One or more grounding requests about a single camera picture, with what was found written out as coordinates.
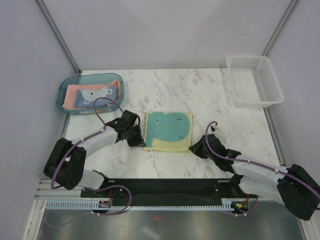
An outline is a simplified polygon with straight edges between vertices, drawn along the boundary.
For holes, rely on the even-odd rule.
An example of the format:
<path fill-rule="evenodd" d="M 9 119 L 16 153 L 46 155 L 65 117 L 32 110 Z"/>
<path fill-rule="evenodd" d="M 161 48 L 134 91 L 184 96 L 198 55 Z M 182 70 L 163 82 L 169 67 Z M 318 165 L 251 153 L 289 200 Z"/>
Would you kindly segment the right aluminium corner post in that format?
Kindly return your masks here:
<path fill-rule="evenodd" d="M 282 14 L 278 24 L 276 25 L 274 31 L 272 32 L 265 48 L 263 49 L 261 55 L 268 56 L 272 47 L 274 46 L 275 42 L 277 41 L 278 37 L 280 36 L 281 32 L 285 28 L 286 23 L 290 19 L 292 13 L 294 12 L 295 8 L 297 7 L 300 0 L 290 0 L 288 6 L 286 7 L 284 13 Z"/>

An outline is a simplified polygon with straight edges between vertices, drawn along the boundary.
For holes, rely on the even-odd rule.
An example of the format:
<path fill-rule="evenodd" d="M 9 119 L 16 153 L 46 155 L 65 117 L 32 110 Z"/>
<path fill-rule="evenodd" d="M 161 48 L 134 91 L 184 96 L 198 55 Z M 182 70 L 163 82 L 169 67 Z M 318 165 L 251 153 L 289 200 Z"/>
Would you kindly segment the teal transparent plastic bin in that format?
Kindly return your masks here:
<path fill-rule="evenodd" d="M 85 114 L 93 114 L 93 108 L 84 108 L 80 110 L 65 110 L 62 105 L 64 103 L 67 87 L 68 85 L 97 85 L 97 84 L 110 84 L 114 80 L 119 80 L 121 82 L 120 87 L 120 97 L 116 101 L 116 103 L 111 103 L 105 106 L 97 107 L 99 113 L 108 113 L 113 112 L 118 109 L 118 105 L 123 102 L 125 96 L 125 85 L 123 79 L 120 75 L 116 73 L 100 73 L 100 74 L 90 74 L 90 75 L 81 75 L 74 76 L 66 79 L 59 86 L 58 97 L 56 101 L 57 108 L 65 113 L 69 113 L 71 115 L 85 115 Z"/>

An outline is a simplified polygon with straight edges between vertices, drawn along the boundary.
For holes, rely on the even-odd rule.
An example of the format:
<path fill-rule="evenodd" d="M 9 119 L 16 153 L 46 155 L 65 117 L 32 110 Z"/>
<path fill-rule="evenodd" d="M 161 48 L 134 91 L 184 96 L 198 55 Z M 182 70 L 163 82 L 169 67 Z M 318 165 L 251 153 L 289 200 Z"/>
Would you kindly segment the teal cloth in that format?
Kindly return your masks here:
<path fill-rule="evenodd" d="M 175 143 L 191 140 L 192 114 L 187 112 L 148 112 L 145 126 L 145 145 L 156 147 L 156 140 Z"/>

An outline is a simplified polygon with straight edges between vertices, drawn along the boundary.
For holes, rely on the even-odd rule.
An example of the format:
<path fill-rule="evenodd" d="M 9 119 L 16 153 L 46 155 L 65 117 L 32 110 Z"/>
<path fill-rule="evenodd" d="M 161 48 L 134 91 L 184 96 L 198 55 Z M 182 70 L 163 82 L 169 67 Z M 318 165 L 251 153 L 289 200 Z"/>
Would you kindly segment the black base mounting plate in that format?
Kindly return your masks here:
<path fill-rule="evenodd" d="M 213 206 L 247 198 L 230 178 L 108 178 L 101 188 L 113 185 L 128 188 L 133 206 Z"/>

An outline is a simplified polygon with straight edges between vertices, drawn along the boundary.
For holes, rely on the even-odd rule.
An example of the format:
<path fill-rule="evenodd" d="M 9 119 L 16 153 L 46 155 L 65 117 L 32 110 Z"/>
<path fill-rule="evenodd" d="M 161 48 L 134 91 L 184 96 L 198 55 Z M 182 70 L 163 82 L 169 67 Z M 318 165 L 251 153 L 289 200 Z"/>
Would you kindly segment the white perforated plastic basket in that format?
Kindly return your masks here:
<path fill-rule="evenodd" d="M 284 102 L 280 83 L 268 57 L 229 55 L 226 65 L 236 107 L 268 108 Z"/>

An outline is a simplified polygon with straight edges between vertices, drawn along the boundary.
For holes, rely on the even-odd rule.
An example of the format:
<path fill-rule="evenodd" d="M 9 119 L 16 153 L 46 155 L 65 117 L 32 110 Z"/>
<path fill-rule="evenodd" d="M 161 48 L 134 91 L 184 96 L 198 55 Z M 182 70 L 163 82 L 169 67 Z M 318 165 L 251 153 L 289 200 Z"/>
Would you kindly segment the yellow cloth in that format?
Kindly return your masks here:
<path fill-rule="evenodd" d="M 185 152 L 189 150 L 192 140 L 192 125 L 190 140 L 182 140 L 180 142 L 165 143 L 164 141 L 155 140 L 156 147 L 145 147 L 146 151 L 161 151 L 161 152 Z"/>

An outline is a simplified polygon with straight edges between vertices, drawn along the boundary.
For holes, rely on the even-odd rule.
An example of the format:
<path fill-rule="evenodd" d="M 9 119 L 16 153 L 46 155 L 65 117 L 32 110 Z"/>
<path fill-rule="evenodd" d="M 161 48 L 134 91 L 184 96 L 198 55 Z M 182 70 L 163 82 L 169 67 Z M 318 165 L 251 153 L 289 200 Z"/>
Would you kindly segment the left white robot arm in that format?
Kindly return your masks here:
<path fill-rule="evenodd" d="M 129 147 L 145 147 L 140 127 L 140 117 L 128 110 L 102 128 L 85 137 L 68 140 L 60 138 L 46 162 L 43 173 L 51 179 L 51 188 L 72 190 L 81 187 L 93 191 L 98 197 L 105 197 L 110 186 L 106 177 L 95 170 L 85 169 L 88 157 L 102 148 L 127 141 Z"/>

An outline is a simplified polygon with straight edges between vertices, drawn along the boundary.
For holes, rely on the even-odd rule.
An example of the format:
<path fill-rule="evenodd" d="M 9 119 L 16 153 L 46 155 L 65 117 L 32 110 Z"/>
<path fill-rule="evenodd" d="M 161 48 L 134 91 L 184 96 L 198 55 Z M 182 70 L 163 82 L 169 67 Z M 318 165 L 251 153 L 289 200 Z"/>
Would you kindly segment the blue cloth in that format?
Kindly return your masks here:
<path fill-rule="evenodd" d="M 93 103 L 98 98 L 108 98 L 99 99 L 95 102 L 96 107 L 102 107 L 115 102 L 118 97 L 118 88 L 116 86 L 106 86 L 97 90 L 91 89 L 79 89 L 76 91 L 75 101 L 73 106 L 75 108 L 92 108 Z"/>

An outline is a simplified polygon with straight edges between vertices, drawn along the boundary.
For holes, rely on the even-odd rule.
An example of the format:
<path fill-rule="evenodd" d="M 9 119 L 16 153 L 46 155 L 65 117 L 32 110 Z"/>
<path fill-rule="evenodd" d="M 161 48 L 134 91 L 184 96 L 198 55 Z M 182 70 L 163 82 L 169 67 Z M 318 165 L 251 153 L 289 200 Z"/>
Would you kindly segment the aluminium corner post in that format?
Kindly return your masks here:
<path fill-rule="evenodd" d="M 41 11 L 44 19 L 46 20 L 51 32 L 53 33 L 55 39 L 57 40 L 59 46 L 61 47 L 65 57 L 67 58 L 68 62 L 70 63 L 72 69 L 75 71 L 76 75 L 80 75 L 82 73 L 81 69 L 79 68 L 78 64 L 76 63 L 69 47 L 67 46 L 59 28 L 57 27 L 48 7 L 45 4 L 44 0 L 35 0 L 39 10 Z"/>
<path fill-rule="evenodd" d="M 261 55 L 268 56 L 272 47 L 274 46 L 275 42 L 277 41 L 278 37 L 280 36 L 281 32 L 285 28 L 286 23 L 290 19 L 292 13 L 294 12 L 295 8 L 297 7 L 300 0 L 290 0 L 288 6 L 286 7 L 284 13 L 282 14 L 278 24 L 276 25 L 274 31 L 272 32 L 265 48 L 263 49 Z"/>

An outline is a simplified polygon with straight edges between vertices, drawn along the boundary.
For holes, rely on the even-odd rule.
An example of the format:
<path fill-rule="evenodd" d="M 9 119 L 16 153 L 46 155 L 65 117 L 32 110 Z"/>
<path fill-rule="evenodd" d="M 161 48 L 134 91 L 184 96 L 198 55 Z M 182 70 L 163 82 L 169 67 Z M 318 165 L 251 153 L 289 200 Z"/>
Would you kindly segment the aluminium extrusion rail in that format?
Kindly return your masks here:
<path fill-rule="evenodd" d="M 235 179 L 231 179 L 235 181 L 235 184 L 238 186 L 239 181 Z M 37 199 L 72 199 L 72 200 L 79 200 L 79 199 L 106 199 L 111 197 L 112 199 L 125 199 L 129 197 L 129 194 L 126 190 L 122 190 L 118 187 L 113 187 L 111 190 L 104 190 L 104 191 L 93 191 L 84 189 L 82 187 L 75 187 L 72 190 L 67 190 L 65 188 L 59 189 L 51 189 L 50 183 L 48 180 L 42 180 L 38 187 L 35 194 Z"/>

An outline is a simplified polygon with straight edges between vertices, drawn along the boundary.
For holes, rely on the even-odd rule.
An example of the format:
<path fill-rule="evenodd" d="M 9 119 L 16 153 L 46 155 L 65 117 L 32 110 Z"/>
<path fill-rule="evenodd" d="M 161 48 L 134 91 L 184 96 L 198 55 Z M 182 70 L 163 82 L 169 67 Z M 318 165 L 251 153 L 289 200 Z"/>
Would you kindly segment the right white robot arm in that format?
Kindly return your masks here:
<path fill-rule="evenodd" d="M 307 171 L 293 164 L 276 166 L 251 159 L 225 148 L 214 135 L 203 135 L 189 150 L 201 159 L 210 159 L 224 172 L 233 174 L 229 193 L 241 197 L 256 195 L 282 204 L 295 217 L 308 221 L 320 205 L 320 186 Z"/>

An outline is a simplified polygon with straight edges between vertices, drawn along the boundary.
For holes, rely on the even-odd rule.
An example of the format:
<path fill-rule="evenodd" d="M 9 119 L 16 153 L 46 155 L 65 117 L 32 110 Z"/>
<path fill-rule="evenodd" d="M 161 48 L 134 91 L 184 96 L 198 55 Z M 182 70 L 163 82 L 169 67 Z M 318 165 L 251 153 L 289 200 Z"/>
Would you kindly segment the left aluminium corner post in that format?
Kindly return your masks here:
<path fill-rule="evenodd" d="M 67 46 L 59 28 L 57 27 L 48 7 L 45 4 L 44 0 L 35 0 L 39 10 L 41 11 L 44 19 L 46 20 L 51 32 L 53 33 L 55 39 L 57 40 L 59 46 L 61 47 L 65 57 L 67 58 L 68 62 L 70 63 L 72 69 L 75 71 L 76 75 L 80 75 L 82 73 L 81 69 L 79 68 L 78 64 L 76 63 L 69 47 Z"/>

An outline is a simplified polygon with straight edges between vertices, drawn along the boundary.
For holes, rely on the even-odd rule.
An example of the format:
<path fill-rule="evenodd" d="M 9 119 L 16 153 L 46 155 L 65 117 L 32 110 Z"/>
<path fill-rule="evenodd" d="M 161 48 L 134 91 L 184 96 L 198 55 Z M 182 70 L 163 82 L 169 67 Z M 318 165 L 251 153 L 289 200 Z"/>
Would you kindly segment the pink towel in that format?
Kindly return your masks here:
<path fill-rule="evenodd" d="M 76 84 L 71 84 L 68 85 L 66 95 L 64 98 L 64 103 L 62 107 L 65 110 L 80 110 L 80 109 L 92 109 L 92 108 L 76 108 L 74 107 L 74 102 L 76 99 L 76 92 L 77 90 L 80 89 L 89 89 L 89 90 L 98 90 L 104 87 L 110 87 L 110 86 L 116 86 L 118 89 L 118 96 L 115 100 L 115 102 L 119 99 L 120 94 L 121 94 L 121 82 L 119 80 L 114 80 L 110 84 L 88 84 L 88 85 L 76 85 Z"/>

